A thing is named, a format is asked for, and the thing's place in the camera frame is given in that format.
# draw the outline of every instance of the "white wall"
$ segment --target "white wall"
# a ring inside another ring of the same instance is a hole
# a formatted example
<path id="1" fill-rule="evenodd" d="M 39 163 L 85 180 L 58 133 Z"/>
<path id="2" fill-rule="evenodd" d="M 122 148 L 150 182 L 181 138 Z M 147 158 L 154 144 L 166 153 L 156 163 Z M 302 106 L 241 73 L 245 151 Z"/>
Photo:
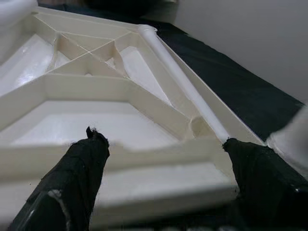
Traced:
<path id="1" fill-rule="evenodd" d="M 308 101 L 308 1 L 179 1 L 175 26 Z"/>

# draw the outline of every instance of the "white plastic tray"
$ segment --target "white plastic tray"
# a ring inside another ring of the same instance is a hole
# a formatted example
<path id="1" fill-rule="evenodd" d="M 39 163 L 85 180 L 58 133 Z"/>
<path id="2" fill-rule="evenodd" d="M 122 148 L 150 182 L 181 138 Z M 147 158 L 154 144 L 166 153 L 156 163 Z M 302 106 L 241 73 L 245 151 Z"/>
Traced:
<path id="1" fill-rule="evenodd" d="M 69 145 L 85 138 L 87 126 L 111 143 L 94 227 L 236 197 L 221 141 L 137 29 L 37 8 L 7 32 L 21 39 L 0 66 L 2 226 Z M 166 48 L 194 84 L 198 76 Z M 199 87 L 230 136 L 260 143 L 206 85 Z"/>

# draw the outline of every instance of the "white plastic rod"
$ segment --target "white plastic rod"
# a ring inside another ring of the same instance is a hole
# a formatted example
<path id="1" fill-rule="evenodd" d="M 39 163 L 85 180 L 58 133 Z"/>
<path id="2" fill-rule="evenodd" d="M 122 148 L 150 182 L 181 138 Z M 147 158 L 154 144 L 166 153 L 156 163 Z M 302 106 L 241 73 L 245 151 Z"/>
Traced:
<path id="1" fill-rule="evenodd" d="M 308 106 L 304 106 L 285 128 L 272 133 L 267 144 L 308 180 Z"/>
<path id="2" fill-rule="evenodd" d="M 0 32 L 29 15 L 37 5 L 36 0 L 0 0 Z"/>
<path id="3" fill-rule="evenodd" d="M 200 114 L 206 120 L 209 126 L 214 130 L 217 137 L 222 142 L 225 142 L 229 137 L 228 132 L 225 130 L 211 108 L 198 93 L 196 88 L 189 81 L 179 65 L 174 61 L 164 45 L 157 38 L 157 34 L 154 28 L 148 25 L 140 25 L 138 31 L 140 35 L 147 41 L 159 59 L 165 64 L 166 68 L 169 70 L 174 80 L 185 93 L 186 97 L 190 99 L 198 108 Z"/>

